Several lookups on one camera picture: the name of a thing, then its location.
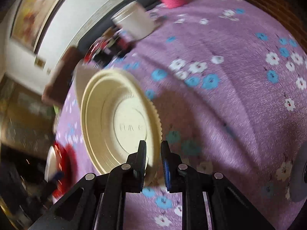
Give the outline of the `cream plastic bowl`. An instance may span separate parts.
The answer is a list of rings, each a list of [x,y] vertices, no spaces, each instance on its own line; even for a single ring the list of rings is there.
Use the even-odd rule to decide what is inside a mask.
[[[132,74],[120,69],[93,75],[83,93],[81,128],[86,150],[99,174],[111,172],[146,142],[144,185],[159,167],[162,127],[157,109]]]

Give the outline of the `red plate at table edge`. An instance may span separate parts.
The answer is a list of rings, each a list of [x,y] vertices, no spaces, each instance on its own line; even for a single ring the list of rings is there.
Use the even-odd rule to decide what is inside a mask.
[[[75,152],[71,144],[62,144],[54,141],[47,155],[44,178],[46,182],[56,179],[56,189],[52,196],[59,199],[75,183],[77,164]]]

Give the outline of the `purple floral tablecloth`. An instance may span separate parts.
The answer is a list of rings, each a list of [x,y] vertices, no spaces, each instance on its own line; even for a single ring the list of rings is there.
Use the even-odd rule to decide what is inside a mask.
[[[225,174],[275,229],[288,229],[303,206],[289,181],[306,140],[306,53],[243,0],[150,13],[162,25],[109,67],[138,80],[183,162]]]

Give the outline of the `black jar with cork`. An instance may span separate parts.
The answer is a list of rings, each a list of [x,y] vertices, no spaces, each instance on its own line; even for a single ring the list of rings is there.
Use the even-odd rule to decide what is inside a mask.
[[[114,37],[116,41],[116,46],[120,48],[121,53],[127,54],[133,49],[134,45],[133,42],[126,39],[124,35],[122,35],[123,32],[124,31],[122,29],[116,28]]]

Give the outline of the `white plastic jar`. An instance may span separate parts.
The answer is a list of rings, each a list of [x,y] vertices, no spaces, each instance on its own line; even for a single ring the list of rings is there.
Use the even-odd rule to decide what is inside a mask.
[[[140,3],[133,1],[115,13],[111,20],[127,31],[134,40],[141,40],[150,35],[156,28],[155,22]]]

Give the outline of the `framed horse painting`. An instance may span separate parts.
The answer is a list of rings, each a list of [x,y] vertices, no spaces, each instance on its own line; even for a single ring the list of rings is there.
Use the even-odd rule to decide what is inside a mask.
[[[11,31],[11,38],[36,53],[51,14],[62,0],[21,0]]]

